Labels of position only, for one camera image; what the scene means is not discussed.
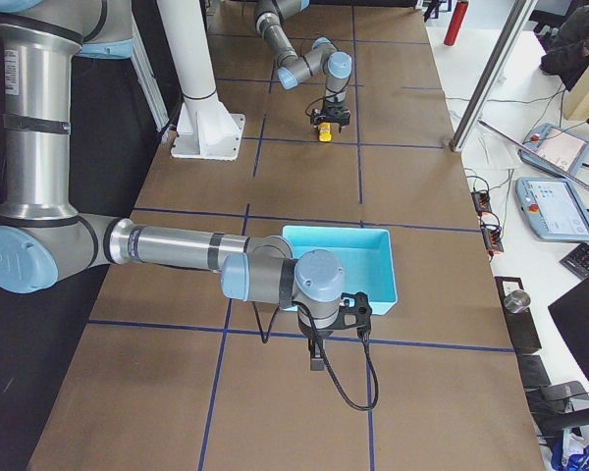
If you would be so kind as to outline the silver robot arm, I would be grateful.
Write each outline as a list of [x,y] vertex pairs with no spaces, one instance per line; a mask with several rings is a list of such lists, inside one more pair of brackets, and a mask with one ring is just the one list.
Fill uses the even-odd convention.
[[[173,156],[232,161],[244,115],[220,101],[199,1],[156,1],[181,85]],[[328,38],[299,56],[283,21],[308,1],[256,1],[254,24],[271,48],[284,89],[326,76],[311,125],[349,124],[351,56]],[[0,287],[30,293],[102,264],[150,263],[218,273],[225,296],[298,308],[312,361],[323,339],[348,326],[344,268],[327,250],[298,259],[281,236],[247,237],[135,224],[80,213],[69,201],[74,56],[125,59],[133,52],[132,1],[0,1],[4,44],[6,196],[0,205]]]
[[258,1],[254,8],[255,29],[273,52],[283,89],[293,89],[318,74],[326,76],[325,92],[320,99],[322,107],[307,109],[306,115],[318,139],[329,142],[332,124],[341,130],[350,122],[346,94],[352,58],[325,36],[316,39],[307,54],[297,54],[284,32],[283,23],[308,6],[307,1]]

